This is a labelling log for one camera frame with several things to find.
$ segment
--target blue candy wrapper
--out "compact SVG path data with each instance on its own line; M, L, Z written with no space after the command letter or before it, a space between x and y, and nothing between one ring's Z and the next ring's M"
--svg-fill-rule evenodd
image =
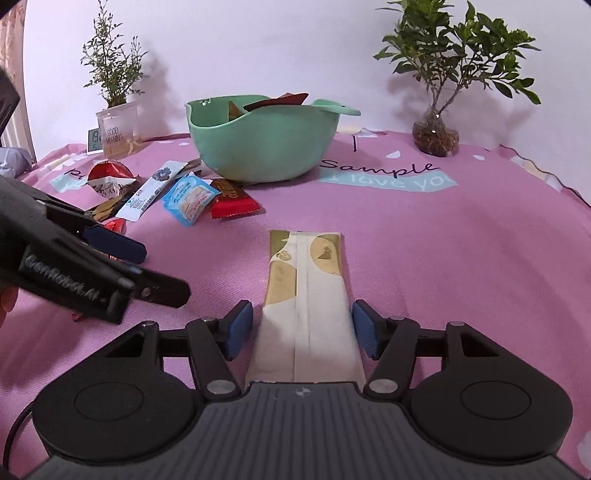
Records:
M183 225L191 226L217 194L219 191L194 173L189 173L164 195L164 208Z

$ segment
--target white snack wrapper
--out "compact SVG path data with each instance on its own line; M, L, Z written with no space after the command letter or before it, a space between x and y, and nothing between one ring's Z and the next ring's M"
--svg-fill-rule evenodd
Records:
M88 180L90 185L96 193L107 198L113 199L118 197L124 190L135 183L137 179L122 179L119 177L103 177L101 179Z
M156 197L188 162L168 160L144 183L137 192L121 207L117 218L137 222Z

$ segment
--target glass vase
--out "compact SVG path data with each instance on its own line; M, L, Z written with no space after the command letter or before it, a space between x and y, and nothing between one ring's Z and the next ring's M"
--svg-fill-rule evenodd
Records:
M96 114L107 160L121 160L138 150L138 107L135 102L114 106Z
M429 109L422 120L413 125L414 144L428 155L447 157L457 153L460 135L446 127L441 114Z

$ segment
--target gripper logo text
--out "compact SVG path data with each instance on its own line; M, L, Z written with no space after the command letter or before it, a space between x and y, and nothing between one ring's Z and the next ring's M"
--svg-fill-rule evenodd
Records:
M85 289L85 285L81 282L74 281L69 275L64 275L58 268L45 265L37 259L35 255L29 255L25 259L25 266L33 270L36 274L51 280L60 287L77 293L81 297L95 301L100 296L100 291L96 288Z

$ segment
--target bowl handle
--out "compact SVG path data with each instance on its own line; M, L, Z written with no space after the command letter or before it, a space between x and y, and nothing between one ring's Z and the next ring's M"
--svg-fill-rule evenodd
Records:
M330 100L319 99L312 103L312 106L324 110L326 112L338 113L340 115L359 116L361 112L350 106L342 105L341 103L332 102Z

